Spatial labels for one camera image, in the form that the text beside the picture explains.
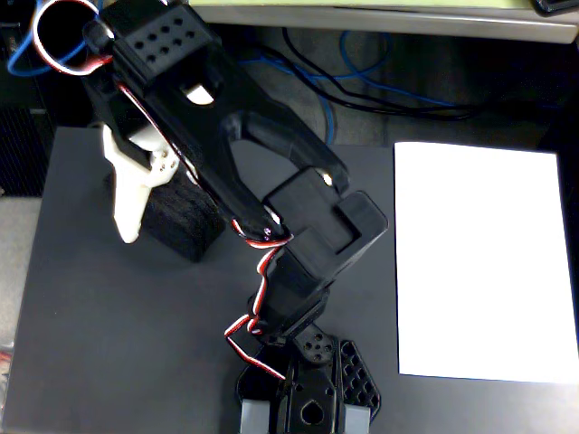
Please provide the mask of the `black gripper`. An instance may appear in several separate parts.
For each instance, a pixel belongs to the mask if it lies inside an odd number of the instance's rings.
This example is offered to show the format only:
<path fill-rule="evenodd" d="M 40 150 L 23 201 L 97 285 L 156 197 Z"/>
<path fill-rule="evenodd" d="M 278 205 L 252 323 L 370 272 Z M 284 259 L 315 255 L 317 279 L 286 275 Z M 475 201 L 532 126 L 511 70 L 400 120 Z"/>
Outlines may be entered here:
<path fill-rule="evenodd" d="M 113 218 L 120 238 L 132 243 L 138 238 L 151 190 L 173 178 L 179 161 L 171 146 L 119 88 L 111 66 L 101 66 L 81 81 L 95 118 L 105 124 L 103 154 L 114 170 Z M 150 167 L 145 168 L 125 154 L 115 139 L 126 149 L 150 152 Z"/>

